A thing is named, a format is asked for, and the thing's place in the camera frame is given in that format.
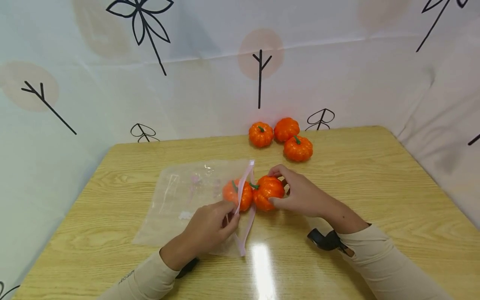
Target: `beige sleeve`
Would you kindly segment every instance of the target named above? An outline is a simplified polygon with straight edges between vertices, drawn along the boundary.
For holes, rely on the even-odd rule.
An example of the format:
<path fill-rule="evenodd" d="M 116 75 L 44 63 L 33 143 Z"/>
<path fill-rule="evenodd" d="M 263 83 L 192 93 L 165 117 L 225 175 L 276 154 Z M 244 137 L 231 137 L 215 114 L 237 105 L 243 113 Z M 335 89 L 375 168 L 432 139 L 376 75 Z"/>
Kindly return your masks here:
<path fill-rule="evenodd" d="M 178 274 L 165 265 L 157 251 L 98 300 L 159 300 L 173 288 Z"/>
<path fill-rule="evenodd" d="M 343 254 L 344 259 L 362 275 L 378 300 L 452 299 L 374 225 L 338 236 L 355 253 L 351 258 Z"/>

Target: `hand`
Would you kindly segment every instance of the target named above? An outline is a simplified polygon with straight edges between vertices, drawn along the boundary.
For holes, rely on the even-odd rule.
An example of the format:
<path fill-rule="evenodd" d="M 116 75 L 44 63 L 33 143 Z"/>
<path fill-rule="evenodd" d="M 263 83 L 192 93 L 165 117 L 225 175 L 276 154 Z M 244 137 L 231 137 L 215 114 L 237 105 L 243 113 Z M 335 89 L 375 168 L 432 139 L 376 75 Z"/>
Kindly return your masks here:
<path fill-rule="evenodd" d="M 304 216 L 325 219 L 337 233 L 350 234 L 369 225 L 348 206 L 320 190 L 305 176 L 283 165 L 270 169 L 268 176 L 283 177 L 283 185 L 290 187 L 287 198 L 268 199 L 276 208 L 287 209 Z"/>
<path fill-rule="evenodd" d="M 283 185 L 288 184 L 289 186 L 288 197 L 268 199 L 276 208 L 287 209 L 304 216 L 324 218 L 329 207 L 337 202 L 335 198 L 320 190 L 305 176 L 284 165 L 271 168 L 268 176 L 283 177 Z"/>
<path fill-rule="evenodd" d="M 235 204 L 228 201 L 197 209 L 185 230 L 160 250 L 163 262 L 179 271 L 196 256 L 215 249 L 237 230 L 240 214 L 233 215 L 235 209 Z"/>

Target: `white curtain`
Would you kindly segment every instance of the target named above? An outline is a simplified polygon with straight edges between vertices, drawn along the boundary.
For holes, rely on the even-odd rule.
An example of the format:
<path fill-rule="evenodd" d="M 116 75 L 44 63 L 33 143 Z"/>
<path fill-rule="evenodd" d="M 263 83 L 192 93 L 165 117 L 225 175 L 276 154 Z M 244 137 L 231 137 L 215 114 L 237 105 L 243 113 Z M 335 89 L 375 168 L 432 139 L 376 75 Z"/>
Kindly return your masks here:
<path fill-rule="evenodd" d="M 303 130 L 385 126 L 479 226 L 479 12 L 469 0 L 0 2 L 3 293 L 110 146 L 285 116 Z"/>

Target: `table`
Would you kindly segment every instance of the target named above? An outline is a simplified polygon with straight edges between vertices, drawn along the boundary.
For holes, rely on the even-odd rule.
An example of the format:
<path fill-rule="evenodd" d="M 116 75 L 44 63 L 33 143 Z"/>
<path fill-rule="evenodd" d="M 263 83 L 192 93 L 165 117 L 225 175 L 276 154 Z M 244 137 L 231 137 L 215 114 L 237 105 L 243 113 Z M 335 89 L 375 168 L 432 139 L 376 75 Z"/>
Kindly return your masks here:
<path fill-rule="evenodd" d="M 256 160 L 256 178 L 279 163 L 305 174 L 389 234 L 452 297 L 478 299 L 479 233 L 388 130 L 302 134 L 314 145 L 303 164 L 287 162 L 276 143 L 254 149 L 246 136 L 115 145 L 15 299 L 95 299 L 155 250 L 132 239 L 163 168 L 238 158 Z M 202 260 L 167 299 L 374 299 L 339 253 L 307 241 L 312 222 L 320 221 L 289 212 L 258 214 L 245 258 Z"/>

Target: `person's left hand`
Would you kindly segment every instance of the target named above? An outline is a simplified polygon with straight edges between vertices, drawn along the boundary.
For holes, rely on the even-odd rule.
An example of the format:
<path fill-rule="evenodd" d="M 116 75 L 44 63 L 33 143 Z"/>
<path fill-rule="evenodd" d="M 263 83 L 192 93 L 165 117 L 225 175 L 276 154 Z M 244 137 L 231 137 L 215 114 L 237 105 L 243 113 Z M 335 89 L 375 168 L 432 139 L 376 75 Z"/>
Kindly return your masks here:
<path fill-rule="evenodd" d="M 235 209 L 235 204 L 228 201 L 197 209 L 185 230 L 160 250 L 164 263 L 179 271 L 196 256 L 215 249 L 237 230 L 239 214 L 232 216 L 228 224 L 225 222 Z"/>

